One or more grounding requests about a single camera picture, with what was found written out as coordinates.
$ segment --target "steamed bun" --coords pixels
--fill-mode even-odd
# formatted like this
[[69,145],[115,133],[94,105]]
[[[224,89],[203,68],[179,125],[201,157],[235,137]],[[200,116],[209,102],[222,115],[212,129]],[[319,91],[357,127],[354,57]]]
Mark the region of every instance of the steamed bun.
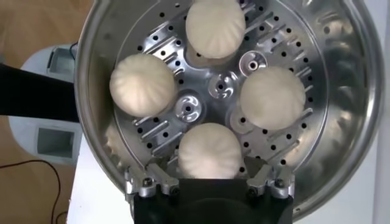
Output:
[[254,125],[268,130],[289,127],[305,106],[305,87],[291,71],[278,67],[251,74],[241,90],[241,109]]
[[179,145],[179,166],[186,177],[233,178],[241,160],[236,136],[219,124],[207,123],[192,128]]
[[186,20],[187,39],[205,58],[225,58],[240,46],[245,16],[235,0],[195,0]]
[[154,116],[175,96],[174,74],[157,57],[131,55],[113,71],[110,92],[114,102],[136,117]]

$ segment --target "stainless steel pot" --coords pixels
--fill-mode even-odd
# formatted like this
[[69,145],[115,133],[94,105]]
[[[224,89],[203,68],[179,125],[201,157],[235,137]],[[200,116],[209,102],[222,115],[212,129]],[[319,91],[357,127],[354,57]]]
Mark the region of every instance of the stainless steel pot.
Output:
[[[247,20],[242,46],[231,58],[210,61],[186,44],[191,1],[95,1],[77,59],[79,117],[96,159],[122,191],[124,168],[144,167],[155,157],[169,160],[166,171],[179,177],[175,146],[181,135],[204,121],[224,124],[244,155],[294,169],[297,220],[332,198],[368,151],[383,105],[380,43],[359,0],[240,2]],[[140,52],[160,57],[175,72],[177,101],[157,117],[128,116],[110,97],[116,62]],[[285,130],[241,120],[240,84],[265,66],[294,71],[306,87],[305,113]],[[238,175],[245,177],[246,171]]]

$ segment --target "black cable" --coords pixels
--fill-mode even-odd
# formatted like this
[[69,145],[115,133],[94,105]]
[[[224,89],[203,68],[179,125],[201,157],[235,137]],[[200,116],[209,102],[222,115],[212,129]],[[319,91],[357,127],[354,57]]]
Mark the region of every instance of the black cable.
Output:
[[76,60],[76,57],[74,56],[72,49],[74,46],[76,46],[78,44],[79,44],[79,42],[76,42],[76,43],[72,44],[71,47],[69,47],[69,53],[71,54],[73,60]]
[[67,213],[68,213],[68,211],[59,213],[59,214],[57,215],[57,218],[55,218],[55,224],[59,224],[59,220],[58,220],[58,219],[59,219],[62,215],[65,215],[65,214],[67,214]]
[[55,167],[52,164],[50,164],[49,162],[46,162],[45,160],[33,159],[33,160],[28,160],[28,161],[24,161],[24,162],[20,162],[20,163],[13,163],[13,164],[8,164],[8,165],[3,165],[3,166],[0,166],[0,169],[14,167],[14,166],[19,166],[19,165],[23,165],[23,164],[27,164],[27,163],[45,163],[46,165],[48,165],[54,171],[54,173],[55,173],[55,175],[57,177],[59,190],[58,190],[57,196],[55,198],[55,202],[53,204],[53,208],[51,210],[51,221],[50,221],[51,224],[54,224],[54,210],[55,210],[55,206],[57,205],[57,202],[58,202],[60,194],[61,194],[60,176],[58,175],[59,173],[57,172]]

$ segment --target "bolt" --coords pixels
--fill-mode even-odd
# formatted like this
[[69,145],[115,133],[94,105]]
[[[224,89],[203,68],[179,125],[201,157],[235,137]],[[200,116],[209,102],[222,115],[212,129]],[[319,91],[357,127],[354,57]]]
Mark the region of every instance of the bolt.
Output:
[[285,187],[285,183],[283,182],[282,179],[276,179],[275,180],[275,186],[276,187]]
[[178,187],[173,187],[171,190],[170,190],[170,194],[171,196],[178,196],[180,194],[180,189]]
[[250,187],[248,189],[248,196],[251,197],[251,198],[257,197],[257,189],[254,188],[254,187]]
[[145,178],[143,181],[142,181],[142,185],[144,187],[149,187],[153,184],[153,180],[150,178],[150,177],[147,177]]

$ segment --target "metal bracket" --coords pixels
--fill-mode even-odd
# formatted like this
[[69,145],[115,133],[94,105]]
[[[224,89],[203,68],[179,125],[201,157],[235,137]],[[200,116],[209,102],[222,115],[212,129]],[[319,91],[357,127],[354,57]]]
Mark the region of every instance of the metal bracket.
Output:
[[283,167],[276,179],[270,183],[271,195],[275,198],[284,199],[289,196],[289,189],[294,180],[294,175],[289,167]]
[[270,165],[263,165],[257,174],[246,181],[249,186],[249,192],[254,196],[261,196],[264,194],[267,182],[270,179],[272,167]]
[[149,164],[146,170],[160,183],[163,194],[177,195],[179,193],[179,180],[169,176],[159,165],[155,163]]
[[139,167],[128,167],[125,172],[126,200],[130,202],[132,195],[138,193],[140,197],[148,198],[156,194],[156,183]]

